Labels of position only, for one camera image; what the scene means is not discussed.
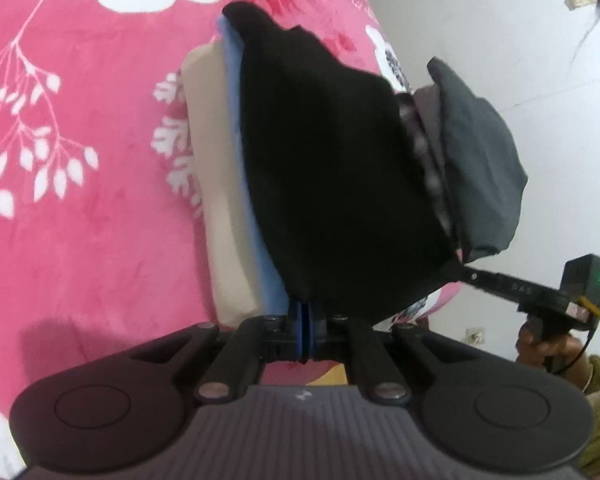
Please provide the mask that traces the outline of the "person's right hand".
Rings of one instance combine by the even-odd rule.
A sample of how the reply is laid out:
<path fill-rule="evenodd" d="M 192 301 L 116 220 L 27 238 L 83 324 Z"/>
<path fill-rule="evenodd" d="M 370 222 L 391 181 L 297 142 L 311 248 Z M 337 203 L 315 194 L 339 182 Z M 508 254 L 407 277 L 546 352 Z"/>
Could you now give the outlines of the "person's right hand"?
<path fill-rule="evenodd" d="M 545 361 L 551 358 L 570 365 L 562 373 L 562 378 L 573 384 L 581 391 L 585 391 L 593 377 L 593 365 L 583 350 L 580 339 L 571 335 L 558 335 L 547 340 L 536 336 L 536 324 L 527 321 L 521 326 L 516 341 L 516 362 L 525 366 L 547 371 Z"/>

